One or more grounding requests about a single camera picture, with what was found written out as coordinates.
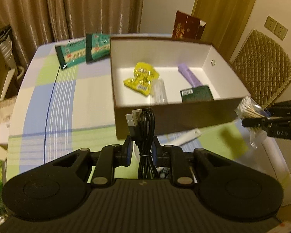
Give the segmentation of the brown white cardboard box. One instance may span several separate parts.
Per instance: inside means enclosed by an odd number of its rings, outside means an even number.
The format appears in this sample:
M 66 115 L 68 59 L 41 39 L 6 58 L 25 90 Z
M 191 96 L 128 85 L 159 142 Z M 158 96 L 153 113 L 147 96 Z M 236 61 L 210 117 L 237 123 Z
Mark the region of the brown white cardboard box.
M 167 103 L 157 105 L 150 98 L 131 90 L 124 80 L 133 76 L 138 62 L 154 67 L 165 84 Z M 212 101 L 183 103 L 180 92 L 190 84 L 179 73 L 185 64 L 199 81 L 209 86 Z M 153 36 L 111 38 L 111 78 L 118 138 L 128 135 L 126 115 L 135 109 L 151 107 L 157 135 L 228 123 L 236 118 L 235 109 L 250 94 L 219 50 L 211 43 Z

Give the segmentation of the dark green packet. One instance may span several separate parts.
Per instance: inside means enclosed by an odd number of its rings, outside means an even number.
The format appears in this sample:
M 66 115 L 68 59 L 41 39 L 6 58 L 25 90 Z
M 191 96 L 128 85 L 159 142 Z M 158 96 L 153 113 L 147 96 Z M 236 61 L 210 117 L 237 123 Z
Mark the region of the dark green packet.
M 214 100 L 213 95 L 208 85 L 181 90 L 180 94 L 181 94 L 181 99 L 183 103 L 204 102 L 204 101 Z

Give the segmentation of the wall power sockets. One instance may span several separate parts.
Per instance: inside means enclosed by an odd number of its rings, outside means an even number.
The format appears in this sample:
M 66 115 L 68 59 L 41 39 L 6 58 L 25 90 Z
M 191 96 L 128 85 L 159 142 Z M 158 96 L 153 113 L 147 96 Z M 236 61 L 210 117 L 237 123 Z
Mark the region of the wall power sockets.
M 264 27 L 277 36 L 280 40 L 284 40 L 288 29 L 282 24 L 278 23 L 274 18 L 268 16 Z

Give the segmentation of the white bowls stack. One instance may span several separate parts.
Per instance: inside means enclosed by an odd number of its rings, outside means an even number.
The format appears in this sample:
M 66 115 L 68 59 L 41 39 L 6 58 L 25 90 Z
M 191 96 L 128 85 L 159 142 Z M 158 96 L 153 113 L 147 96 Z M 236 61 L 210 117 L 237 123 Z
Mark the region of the white bowls stack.
M 4 60 L 11 69 L 16 69 L 17 65 L 13 56 L 13 44 L 10 37 L 11 27 L 6 26 L 0 30 L 0 49 Z

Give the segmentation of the green rice bag rear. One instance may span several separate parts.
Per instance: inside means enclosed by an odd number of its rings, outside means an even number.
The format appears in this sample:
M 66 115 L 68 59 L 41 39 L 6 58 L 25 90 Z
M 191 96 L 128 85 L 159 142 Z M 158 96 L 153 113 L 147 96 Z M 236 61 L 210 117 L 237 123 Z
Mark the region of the green rice bag rear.
M 55 46 L 60 68 L 65 70 L 86 61 L 86 39 Z

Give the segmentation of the golden yellow curtain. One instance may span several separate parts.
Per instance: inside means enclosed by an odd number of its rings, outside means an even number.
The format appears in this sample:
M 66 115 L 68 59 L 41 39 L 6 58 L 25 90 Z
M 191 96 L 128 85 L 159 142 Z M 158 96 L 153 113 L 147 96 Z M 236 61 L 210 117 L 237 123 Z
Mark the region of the golden yellow curtain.
M 251 15 L 255 0 L 195 0 L 192 16 L 206 22 L 201 40 L 230 60 Z

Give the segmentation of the white plastic spoon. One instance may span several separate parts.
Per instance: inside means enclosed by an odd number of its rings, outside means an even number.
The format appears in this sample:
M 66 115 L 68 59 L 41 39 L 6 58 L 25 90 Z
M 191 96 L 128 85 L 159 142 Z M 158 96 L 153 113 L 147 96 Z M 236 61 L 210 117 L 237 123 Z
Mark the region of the white plastic spoon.
M 183 135 L 180 137 L 167 142 L 167 145 L 173 145 L 173 146 L 182 146 L 184 144 L 187 144 L 191 142 L 192 140 L 195 140 L 199 138 L 202 135 L 201 131 L 198 128 L 192 129 L 190 131 L 186 131 Z

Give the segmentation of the beige curtain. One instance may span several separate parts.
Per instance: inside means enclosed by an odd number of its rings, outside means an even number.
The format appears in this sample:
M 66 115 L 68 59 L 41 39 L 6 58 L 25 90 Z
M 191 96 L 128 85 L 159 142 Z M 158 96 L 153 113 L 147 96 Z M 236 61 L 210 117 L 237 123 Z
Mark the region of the beige curtain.
M 46 43 L 139 32 L 142 6 L 143 0 L 0 0 L 0 29 L 11 27 L 16 62 L 27 67 Z

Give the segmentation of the purple cream tube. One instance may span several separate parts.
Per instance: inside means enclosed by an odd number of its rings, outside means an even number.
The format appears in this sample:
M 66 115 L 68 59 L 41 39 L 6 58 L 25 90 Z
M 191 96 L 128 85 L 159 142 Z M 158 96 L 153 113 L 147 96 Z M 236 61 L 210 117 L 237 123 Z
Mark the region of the purple cream tube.
M 188 68 L 185 64 L 180 64 L 178 66 L 178 72 L 187 80 L 187 82 L 193 87 L 200 87 L 203 84 L 201 81 L 194 75 L 192 70 Z

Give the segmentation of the quilted gold chair cover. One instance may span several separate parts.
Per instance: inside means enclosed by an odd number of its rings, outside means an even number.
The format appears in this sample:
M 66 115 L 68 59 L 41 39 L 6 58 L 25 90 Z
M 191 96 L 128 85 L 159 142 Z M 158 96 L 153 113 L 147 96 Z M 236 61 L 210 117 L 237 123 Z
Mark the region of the quilted gold chair cover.
M 276 41 L 258 30 L 250 32 L 231 67 L 263 108 L 291 83 L 291 58 Z

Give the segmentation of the clear plastic floss box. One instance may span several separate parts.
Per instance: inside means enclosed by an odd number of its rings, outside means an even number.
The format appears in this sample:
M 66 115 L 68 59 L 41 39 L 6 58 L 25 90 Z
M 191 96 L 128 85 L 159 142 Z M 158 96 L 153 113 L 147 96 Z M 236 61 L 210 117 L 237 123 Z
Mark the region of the clear plastic floss box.
M 154 79 L 151 85 L 151 102 L 154 105 L 167 104 L 165 84 L 162 79 Z

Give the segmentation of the yellow snack pouch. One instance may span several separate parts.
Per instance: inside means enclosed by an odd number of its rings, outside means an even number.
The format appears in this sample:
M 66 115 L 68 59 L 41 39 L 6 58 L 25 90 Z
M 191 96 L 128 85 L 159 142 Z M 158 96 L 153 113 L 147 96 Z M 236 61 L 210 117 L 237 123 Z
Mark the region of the yellow snack pouch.
M 149 96 L 151 93 L 152 82 L 160 77 L 160 74 L 154 67 L 148 63 L 138 62 L 133 71 L 133 78 L 127 78 L 123 81 L 124 86 Z

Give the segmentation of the green rice bag front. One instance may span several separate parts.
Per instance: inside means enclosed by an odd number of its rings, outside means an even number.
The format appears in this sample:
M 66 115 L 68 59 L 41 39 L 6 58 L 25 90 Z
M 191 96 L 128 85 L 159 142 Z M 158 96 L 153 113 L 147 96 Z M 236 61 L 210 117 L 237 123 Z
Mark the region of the green rice bag front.
M 86 35 L 86 62 L 96 62 L 110 55 L 110 35 L 87 34 Z

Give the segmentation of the cotton swabs bag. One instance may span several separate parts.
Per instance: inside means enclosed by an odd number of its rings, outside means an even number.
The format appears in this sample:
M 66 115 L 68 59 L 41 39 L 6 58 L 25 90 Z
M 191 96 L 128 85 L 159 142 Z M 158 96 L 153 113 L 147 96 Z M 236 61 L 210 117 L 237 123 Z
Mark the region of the cotton swabs bag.
M 234 111 L 241 120 L 246 118 L 253 119 L 270 117 L 270 115 L 250 96 L 244 97 Z M 257 149 L 267 137 L 267 133 L 263 131 L 261 127 L 249 127 L 248 130 L 250 133 L 250 144 L 254 149 Z

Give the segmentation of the green rice bag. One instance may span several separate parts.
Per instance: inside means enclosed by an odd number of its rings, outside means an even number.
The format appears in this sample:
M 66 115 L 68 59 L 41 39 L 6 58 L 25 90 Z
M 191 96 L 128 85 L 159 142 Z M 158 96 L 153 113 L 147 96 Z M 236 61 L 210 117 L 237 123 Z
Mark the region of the green rice bag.
M 65 70 L 86 61 L 86 39 L 55 46 L 60 68 Z
M 96 62 L 110 55 L 110 35 L 87 34 L 86 35 L 86 62 Z

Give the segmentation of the dark red gift bag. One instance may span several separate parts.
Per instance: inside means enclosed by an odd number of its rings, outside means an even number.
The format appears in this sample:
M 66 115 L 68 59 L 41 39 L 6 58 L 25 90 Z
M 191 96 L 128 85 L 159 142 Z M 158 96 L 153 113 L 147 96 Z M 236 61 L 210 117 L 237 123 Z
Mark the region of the dark red gift bag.
M 178 39 L 200 40 L 206 24 L 205 21 L 178 10 L 176 12 L 172 37 Z

